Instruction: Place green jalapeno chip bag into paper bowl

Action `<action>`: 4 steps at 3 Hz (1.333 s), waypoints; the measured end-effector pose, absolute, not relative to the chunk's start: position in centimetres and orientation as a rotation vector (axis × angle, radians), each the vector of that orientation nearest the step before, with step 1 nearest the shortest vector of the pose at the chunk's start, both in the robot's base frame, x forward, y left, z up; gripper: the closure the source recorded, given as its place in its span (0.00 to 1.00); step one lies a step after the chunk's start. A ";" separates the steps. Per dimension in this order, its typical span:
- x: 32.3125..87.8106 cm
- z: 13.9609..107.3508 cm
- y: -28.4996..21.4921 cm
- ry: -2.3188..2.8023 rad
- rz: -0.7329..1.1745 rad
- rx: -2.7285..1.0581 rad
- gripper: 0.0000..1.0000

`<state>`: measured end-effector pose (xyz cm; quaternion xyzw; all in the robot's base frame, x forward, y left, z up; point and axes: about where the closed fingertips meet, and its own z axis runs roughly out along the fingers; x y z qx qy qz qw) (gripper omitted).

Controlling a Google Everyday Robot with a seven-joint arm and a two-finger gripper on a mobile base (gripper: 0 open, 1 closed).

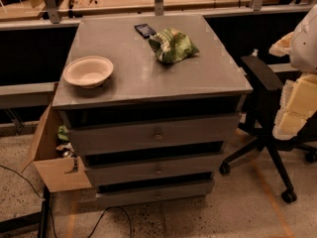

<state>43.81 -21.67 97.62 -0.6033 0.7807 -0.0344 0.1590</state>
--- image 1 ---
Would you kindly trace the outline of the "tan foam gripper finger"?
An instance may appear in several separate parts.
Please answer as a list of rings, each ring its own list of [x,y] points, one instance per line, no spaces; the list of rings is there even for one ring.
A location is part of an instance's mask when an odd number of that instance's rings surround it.
[[[268,52],[276,57],[283,57],[290,54],[291,39],[293,33],[290,32],[283,36],[280,40],[274,43],[268,50]]]
[[[317,75],[304,73],[295,81],[288,79],[279,104],[272,135],[278,140],[290,140],[317,112]]]

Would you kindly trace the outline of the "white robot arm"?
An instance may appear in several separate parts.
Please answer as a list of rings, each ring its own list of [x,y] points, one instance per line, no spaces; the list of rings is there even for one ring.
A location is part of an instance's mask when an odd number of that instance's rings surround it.
[[[289,55],[290,64],[302,72],[295,81],[286,81],[272,130],[274,138],[290,140],[317,112],[317,5],[293,32],[273,44],[269,53]]]

